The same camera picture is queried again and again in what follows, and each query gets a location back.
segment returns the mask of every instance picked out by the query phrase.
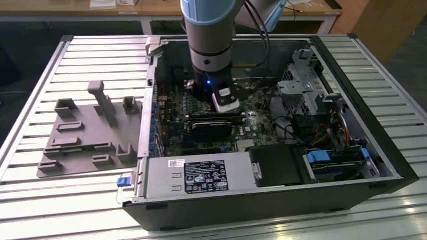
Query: gray plastic holder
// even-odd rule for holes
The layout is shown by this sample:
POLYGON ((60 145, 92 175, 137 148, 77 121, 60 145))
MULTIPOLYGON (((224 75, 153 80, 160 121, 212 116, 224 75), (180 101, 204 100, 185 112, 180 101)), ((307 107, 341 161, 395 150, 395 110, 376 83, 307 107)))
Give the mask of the gray plastic holder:
POLYGON ((72 99, 57 100, 39 178, 137 165, 143 103, 132 96, 112 103, 99 81, 89 82, 88 92, 100 104, 76 106, 72 99))

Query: circuit board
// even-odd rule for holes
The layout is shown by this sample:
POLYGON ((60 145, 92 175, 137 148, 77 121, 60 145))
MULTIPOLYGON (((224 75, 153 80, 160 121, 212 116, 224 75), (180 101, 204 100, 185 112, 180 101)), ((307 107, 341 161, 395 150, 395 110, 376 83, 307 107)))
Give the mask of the circuit board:
MULTIPOLYGON (((249 80, 240 80, 236 84, 240 89, 253 87, 249 80)), ((236 142, 241 140, 252 140, 255 146, 279 143, 277 133, 268 117, 267 94, 263 88, 240 102, 237 112, 244 117, 243 124, 233 125, 231 135, 216 141, 195 141, 188 131, 191 123, 185 121, 188 114, 212 113, 212 106, 187 93, 184 86, 173 86, 165 92, 167 101, 160 104, 160 107, 163 108, 161 129, 165 135, 163 139, 167 157, 192 155, 197 152, 201 154, 233 153, 239 151, 236 142)))

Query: power supply label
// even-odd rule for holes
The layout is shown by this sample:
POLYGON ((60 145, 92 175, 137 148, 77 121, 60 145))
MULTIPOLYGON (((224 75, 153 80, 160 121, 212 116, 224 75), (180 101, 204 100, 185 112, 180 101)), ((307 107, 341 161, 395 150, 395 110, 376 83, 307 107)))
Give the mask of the power supply label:
POLYGON ((185 193, 201 194, 228 191, 225 163, 203 161, 184 164, 185 193))

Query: slotted metal surface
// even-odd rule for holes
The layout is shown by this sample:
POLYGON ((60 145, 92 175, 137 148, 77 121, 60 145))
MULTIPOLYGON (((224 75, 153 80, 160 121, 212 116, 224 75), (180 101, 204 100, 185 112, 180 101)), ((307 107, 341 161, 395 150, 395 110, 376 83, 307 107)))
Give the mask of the slotted metal surface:
MULTIPOLYGON (((125 96, 144 101, 147 67, 144 36, 80 36, 61 43, 40 81, 40 96, 16 132, 0 168, 0 239, 421 239, 427 234, 427 126, 424 113, 396 83, 369 61, 345 35, 321 36, 337 63, 420 180, 349 211, 147 232, 116 201, 116 181, 132 169, 49 179, 36 177, 59 98, 93 104, 85 93, 91 80, 103 80, 113 102, 125 96)), ((332 79, 324 77, 333 87, 332 79)))

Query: blue latch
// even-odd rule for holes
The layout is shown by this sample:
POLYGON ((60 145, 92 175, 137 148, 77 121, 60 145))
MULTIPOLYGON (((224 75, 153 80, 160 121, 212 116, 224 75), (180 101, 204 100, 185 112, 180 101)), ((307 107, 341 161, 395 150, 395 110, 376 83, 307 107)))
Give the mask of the blue latch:
POLYGON ((361 148, 361 154, 363 154, 364 159, 368 159, 371 157, 369 152, 365 148, 361 148))
POLYGON ((312 164, 315 162, 327 162, 331 161, 331 157, 328 155, 328 152, 324 150, 319 150, 319 151, 311 151, 307 154, 307 159, 308 162, 312 164))
POLYGON ((123 188, 123 187, 131 187, 131 177, 120 177, 117 180, 117 187, 123 188))

